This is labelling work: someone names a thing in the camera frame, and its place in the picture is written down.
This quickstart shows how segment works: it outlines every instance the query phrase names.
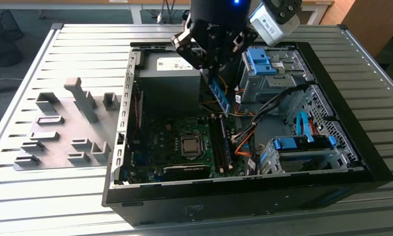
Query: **mesh trash bin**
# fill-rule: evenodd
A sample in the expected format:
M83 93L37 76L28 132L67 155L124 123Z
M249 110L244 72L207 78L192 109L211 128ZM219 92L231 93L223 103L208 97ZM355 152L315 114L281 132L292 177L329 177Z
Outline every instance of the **mesh trash bin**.
M16 65L21 60L21 52L19 51L16 44L11 41L5 41L0 37L0 67L8 67Z
M0 9L0 37L4 41L15 41L24 36L12 12L7 9Z

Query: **sticker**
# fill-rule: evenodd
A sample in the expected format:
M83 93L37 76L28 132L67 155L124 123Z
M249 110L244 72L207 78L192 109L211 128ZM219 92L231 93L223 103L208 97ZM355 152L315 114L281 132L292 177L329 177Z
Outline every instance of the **sticker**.
M195 205L185 207L185 216L199 216L204 210L204 205Z
M281 62L277 62L277 63L272 63L273 67L284 67L283 63Z
M241 96L240 95L236 95L236 103L241 103Z
M255 162L252 161L252 159L248 160L248 166L255 170L255 168L256 168L256 164L255 164Z
M183 58L159 58L157 70L192 70L192 65Z

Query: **blue plastic latch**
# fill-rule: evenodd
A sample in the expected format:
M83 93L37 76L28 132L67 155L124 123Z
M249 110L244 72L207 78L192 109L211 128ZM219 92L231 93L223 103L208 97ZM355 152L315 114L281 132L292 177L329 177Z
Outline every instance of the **blue plastic latch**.
M281 144L280 144L279 140L275 140L273 143L275 143L275 149L276 150L281 149Z
M336 142L336 138L333 137L333 135L331 135L328 139L329 139L332 146L336 147L337 142Z
M300 111L297 114L296 126L297 126L297 135L305 135L308 137L308 142L309 143L313 142L315 139L311 134L309 117L308 117L308 113L305 113L304 111Z
M253 73L256 75L276 75L276 69L273 69L267 55L265 49L251 48L248 49L248 59L253 65Z
M263 161L265 160L267 156L268 156L268 153L265 152L264 155L263 155L263 157L261 157L261 162L260 163L263 163Z
M296 149L297 144L295 138L279 138L283 149Z

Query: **desk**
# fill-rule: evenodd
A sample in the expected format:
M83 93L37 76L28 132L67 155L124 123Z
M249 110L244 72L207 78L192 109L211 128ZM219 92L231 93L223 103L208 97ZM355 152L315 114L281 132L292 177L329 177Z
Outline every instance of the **desk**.
M319 25L335 0L304 0L303 11L312 12L308 25ZM0 0L0 9L128 9L135 24L141 24L141 10L161 9L161 0ZM189 0L177 0L176 10L189 9Z
M393 182L324 209L132 228L101 207L107 167L17 172L15 148L29 132L40 91L65 76L96 93L121 91L132 41L167 41L180 25L64 25L51 30L0 122L0 233L33 235L384 235L393 236ZM393 172L393 82L348 30L300 26L288 41L307 41Z

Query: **floor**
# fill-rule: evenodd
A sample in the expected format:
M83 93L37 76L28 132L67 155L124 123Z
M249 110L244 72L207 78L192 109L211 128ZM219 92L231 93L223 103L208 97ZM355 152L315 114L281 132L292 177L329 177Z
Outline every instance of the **floor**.
M12 10L12 13L24 32L24 37L16 42L24 59L17 65L0 68L0 78L24 78L53 23L132 24L128 10L47 10L45 19L37 18L36 10ZM141 11L141 15L144 24L156 23L151 12ZM173 23L180 22L181 11L177 11ZM387 44L376 59L379 63L391 64L387 73L393 79L393 41ZM0 80L0 120L17 91L19 84L20 81L17 80Z

